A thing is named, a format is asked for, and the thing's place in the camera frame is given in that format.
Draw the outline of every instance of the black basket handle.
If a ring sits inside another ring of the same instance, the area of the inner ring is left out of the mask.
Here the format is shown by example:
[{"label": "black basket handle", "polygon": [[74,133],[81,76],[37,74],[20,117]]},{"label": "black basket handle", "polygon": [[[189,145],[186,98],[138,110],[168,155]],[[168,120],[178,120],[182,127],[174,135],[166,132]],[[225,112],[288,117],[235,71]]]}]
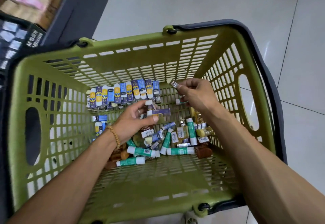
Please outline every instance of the black basket handle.
[{"label": "black basket handle", "polygon": [[280,95],[278,93],[278,89],[274,82],[274,79],[263,61],[262,55],[256,45],[256,42],[250,30],[239,21],[224,19],[224,20],[207,21],[207,22],[200,22],[200,23],[187,24],[187,25],[173,25],[174,30],[168,30],[167,32],[170,34],[175,34],[176,29],[186,31],[186,30],[209,28],[209,27],[223,26],[223,25],[230,26],[238,30],[238,32],[242,34],[243,38],[245,39],[247,45],[250,48],[250,51],[261,73],[262,79],[265,83],[266,91],[270,98],[270,104],[273,111],[273,122],[274,122],[273,137],[274,137],[276,155],[285,164],[288,164],[286,147],[284,142],[284,121],[283,121],[283,111],[282,111]]}]

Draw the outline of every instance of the person's left hand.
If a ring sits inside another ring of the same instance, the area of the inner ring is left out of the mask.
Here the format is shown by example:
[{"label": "person's left hand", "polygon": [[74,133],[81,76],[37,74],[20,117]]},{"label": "person's left hand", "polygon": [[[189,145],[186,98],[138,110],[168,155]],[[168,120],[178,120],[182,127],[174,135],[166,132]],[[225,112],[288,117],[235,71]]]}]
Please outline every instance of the person's left hand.
[{"label": "person's left hand", "polygon": [[140,119],[140,115],[146,111],[145,103],[146,100],[141,100],[128,106],[112,125],[121,144],[128,141],[142,127],[150,126],[158,122],[158,117],[155,115]]}]

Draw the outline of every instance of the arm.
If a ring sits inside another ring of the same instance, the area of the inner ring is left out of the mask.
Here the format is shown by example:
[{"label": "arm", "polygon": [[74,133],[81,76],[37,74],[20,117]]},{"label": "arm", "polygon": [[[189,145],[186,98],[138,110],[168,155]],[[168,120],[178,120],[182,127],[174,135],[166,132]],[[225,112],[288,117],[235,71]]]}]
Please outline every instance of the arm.
[{"label": "arm", "polygon": [[217,101],[207,80],[188,79],[178,90],[215,131],[258,223],[325,223],[325,196],[262,146]]},{"label": "arm", "polygon": [[[130,139],[141,127],[155,124],[157,117],[139,119],[145,100],[139,101],[119,116],[113,129],[121,144]],[[76,223],[90,196],[100,172],[113,150],[116,140],[105,130],[75,161],[49,181],[29,199],[8,223]]]}]

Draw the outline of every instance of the person's right hand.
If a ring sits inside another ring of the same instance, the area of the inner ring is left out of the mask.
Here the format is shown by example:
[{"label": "person's right hand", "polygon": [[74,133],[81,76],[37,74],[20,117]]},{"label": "person's right hand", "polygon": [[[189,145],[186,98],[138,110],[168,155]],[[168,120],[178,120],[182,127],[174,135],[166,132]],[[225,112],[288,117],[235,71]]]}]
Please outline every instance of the person's right hand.
[{"label": "person's right hand", "polygon": [[189,102],[189,105],[201,114],[211,112],[214,107],[222,106],[206,79],[191,78],[179,83],[177,88],[179,94],[185,95],[181,102]]}]

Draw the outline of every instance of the black box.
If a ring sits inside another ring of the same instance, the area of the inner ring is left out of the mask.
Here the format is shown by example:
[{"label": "black box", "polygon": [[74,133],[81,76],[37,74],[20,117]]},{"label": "black box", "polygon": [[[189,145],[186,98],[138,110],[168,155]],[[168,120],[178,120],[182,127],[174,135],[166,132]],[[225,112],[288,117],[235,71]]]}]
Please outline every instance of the black box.
[{"label": "black box", "polygon": [[0,72],[18,52],[40,45],[44,36],[37,25],[0,12]]}]

